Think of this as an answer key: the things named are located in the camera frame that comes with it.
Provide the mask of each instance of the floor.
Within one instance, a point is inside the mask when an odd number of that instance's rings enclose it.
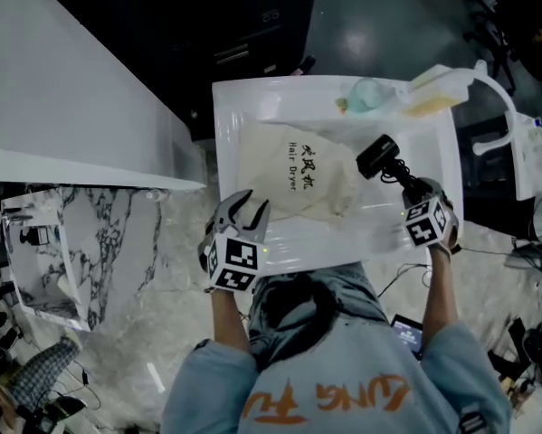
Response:
[[[478,59],[477,47],[468,45],[461,34],[471,28],[463,0],[317,0],[308,38],[308,52],[317,65],[315,74],[343,74],[409,80],[436,63],[471,67]],[[520,65],[517,73],[518,109],[542,114],[542,93]],[[503,106],[485,100],[480,90],[472,101],[455,111],[463,127],[501,114]],[[216,204],[215,182],[196,193],[178,193],[164,202],[166,221],[176,254],[172,287],[133,297],[119,316],[105,324],[103,334],[80,334],[84,350],[78,361],[90,375],[92,392],[76,392],[90,406],[71,420],[74,432],[118,429],[136,422],[157,429],[167,391],[188,352],[212,333],[209,297],[202,292],[204,275],[197,267],[195,246],[201,240],[204,223]],[[461,244],[476,250],[508,252],[510,239],[496,232],[466,223]],[[421,261],[393,256],[370,260],[366,271],[376,290],[381,291],[404,262]],[[537,272],[507,269],[503,256],[464,251],[453,259],[455,286],[461,319],[486,345],[500,336],[510,315],[522,316],[534,325],[542,316],[542,276]],[[405,274],[383,296],[385,312],[421,320],[426,288],[423,269]],[[248,309],[248,297],[240,297],[241,310]],[[16,314],[27,333],[16,345],[23,360],[62,334],[56,326],[33,317]],[[148,366],[154,365],[161,382],[156,383]],[[73,363],[70,372],[81,378]],[[56,391],[81,387],[64,373]]]

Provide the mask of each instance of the light blue shirt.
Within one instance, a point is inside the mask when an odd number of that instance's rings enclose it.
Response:
[[[438,333],[418,363],[389,325],[341,316],[317,345],[262,373],[244,352],[197,348],[161,432],[455,433],[470,412],[487,422],[479,432],[509,432],[509,401],[463,323]]]

